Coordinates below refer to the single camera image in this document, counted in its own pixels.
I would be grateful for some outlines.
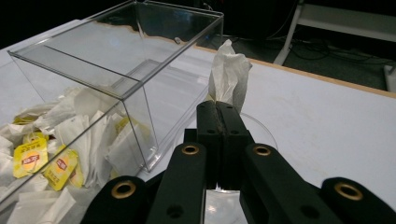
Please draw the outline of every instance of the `table surface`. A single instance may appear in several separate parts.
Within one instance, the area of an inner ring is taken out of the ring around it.
[[[7,49],[0,50],[0,67],[12,63]],[[316,186],[329,177],[353,179],[396,210],[396,93],[251,62],[242,112],[265,125],[300,176]],[[158,174],[171,151],[150,174],[139,176]]]

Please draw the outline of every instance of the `tea bag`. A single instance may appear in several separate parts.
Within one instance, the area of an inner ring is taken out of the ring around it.
[[[19,202],[35,200],[35,199],[59,198],[60,195],[61,195],[60,191],[54,191],[54,190],[24,192],[19,194]]]
[[[93,116],[92,119],[101,114],[103,113],[98,111],[98,114]],[[108,153],[108,147],[111,146],[117,137],[115,120],[119,119],[120,116],[114,114],[111,117],[102,118],[92,126],[90,151],[92,162],[90,170],[92,170],[92,179],[95,180],[92,181],[92,184],[96,182],[99,186],[103,187],[110,178],[111,165],[105,159],[105,155]]]
[[[40,217],[46,214],[46,211],[56,202],[56,198],[35,199],[15,204],[7,223],[38,223]]]
[[[7,208],[10,204],[18,200],[18,194],[22,192],[36,192],[44,190],[49,181],[42,174],[37,174],[28,180],[30,176],[26,176],[20,179],[14,180],[8,187],[7,190],[0,195],[0,202],[2,202],[8,194],[11,194],[5,201],[0,204],[0,213]]]
[[[58,148],[62,145],[61,140],[59,139],[50,139],[47,143],[47,151],[49,153],[49,157],[52,158],[56,152],[58,151]]]
[[[74,100],[81,90],[82,88],[67,89],[65,95],[59,97],[59,103],[46,114],[40,116],[34,122],[34,125],[44,134],[54,134],[56,125],[76,115]]]
[[[38,117],[46,114],[50,111],[53,107],[55,107],[59,102],[49,102],[40,105],[34,105],[30,108],[25,108],[21,110],[18,114],[15,115],[14,121],[18,122],[29,122],[32,120],[36,120]]]
[[[18,146],[22,142],[23,135],[13,135],[11,130],[8,128],[8,124],[5,124],[0,127],[0,136],[6,138],[9,142],[12,143],[13,146]]]
[[[134,129],[128,123],[109,147],[106,155],[106,159],[118,175],[136,175],[144,164]]]
[[[8,128],[12,135],[25,135],[32,133],[35,130],[33,123],[28,123],[25,125],[8,124]]]
[[[93,125],[103,115],[104,113],[102,111],[97,111],[96,114],[92,116],[90,124]],[[103,137],[103,132],[106,127],[106,120],[107,117],[103,117],[91,127],[91,149],[89,155],[91,159],[89,163],[90,168],[87,176],[87,181],[85,182],[85,187],[87,188],[96,182],[96,153],[97,149],[100,146],[101,138]]]
[[[14,176],[12,175],[13,160],[9,154],[0,151],[0,187],[10,185],[14,181]]]
[[[209,96],[214,101],[233,105],[240,113],[252,64],[245,55],[235,54],[231,44],[231,40],[226,40],[215,55],[209,77]]]
[[[99,188],[76,189],[72,186],[67,186],[67,191],[72,197],[68,201],[74,200],[73,206],[67,211],[62,219],[56,218],[54,223],[59,224],[75,224],[80,223],[85,212],[90,206],[91,201],[99,192]]]
[[[14,148],[14,144],[8,141],[8,139],[6,139],[5,137],[0,135],[0,148],[8,149],[8,155],[10,155],[10,150]]]
[[[88,117],[92,119],[97,111],[106,112],[118,101],[119,100],[116,98],[110,97],[99,91],[86,88],[76,95],[73,107],[77,115],[88,115]]]
[[[76,115],[67,119],[55,127],[55,137],[61,140],[63,145],[69,145],[80,134],[88,130],[90,126],[88,116]],[[91,131],[85,132],[72,145],[69,146],[78,152],[79,165],[84,176],[84,184],[90,171],[90,148]]]
[[[64,188],[61,196],[46,210],[43,216],[39,217],[37,223],[59,223],[75,203],[76,199],[70,194],[69,189]]]

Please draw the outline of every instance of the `bolt hole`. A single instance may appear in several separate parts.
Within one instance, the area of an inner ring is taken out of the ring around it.
[[[257,155],[260,156],[268,156],[269,154],[271,154],[271,150],[266,147],[254,147],[254,151]]]
[[[350,195],[350,196],[358,196],[358,192],[354,189],[346,188],[345,186],[341,187],[341,191],[343,191],[345,194]]]
[[[111,190],[111,195],[116,199],[124,199],[134,194],[136,185],[130,181],[121,181]]]
[[[337,183],[334,188],[341,196],[348,198],[349,200],[359,201],[363,198],[361,191],[352,185],[341,182]]]
[[[187,146],[187,147],[183,147],[183,148],[181,149],[181,151],[182,151],[184,154],[186,154],[186,155],[194,155],[194,154],[197,154],[197,153],[198,153],[199,148],[198,148],[198,147],[195,147],[195,146]]]
[[[319,217],[319,211],[310,205],[303,205],[300,210],[306,217],[313,219],[317,219]]]
[[[117,188],[117,193],[126,193],[129,190],[131,190],[131,186],[129,185],[122,185],[119,188]]]
[[[183,216],[183,207],[178,204],[170,205],[166,210],[166,214],[170,218],[180,218]]]

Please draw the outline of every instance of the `dark floor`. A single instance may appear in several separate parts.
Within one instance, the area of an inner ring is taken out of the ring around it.
[[[253,41],[228,36],[233,41],[237,53],[247,57],[272,63],[285,38],[271,41]],[[386,91],[384,65],[396,66],[389,56],[367,53],[365,48],[335,47],[332,39],[315,39],[304,42],[293,40],[288,58],[283,64],[286,67],[302,70],[317,75],[336,78],[362,86]]]

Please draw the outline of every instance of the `brass screw insert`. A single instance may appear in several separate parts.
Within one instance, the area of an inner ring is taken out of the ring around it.
[[[259,156],[269,156],[271,154],[271,149],[263,146],[255,146],[253,151]]]
[[[124,199],[134,194],[136,185],[130,180],[121,181],[111,190],[111,195],[116,199]]]
[[[199,152],[199,148],[196,146],[185,146],[181,151],[186,155],[195,155]]]
[[[334,185],[334,189],[337,191],[337,193],[341,194],[345,198],[348,198],[349,200],[359,201],[363,198],[363,194],[360,190],[343,182]]]

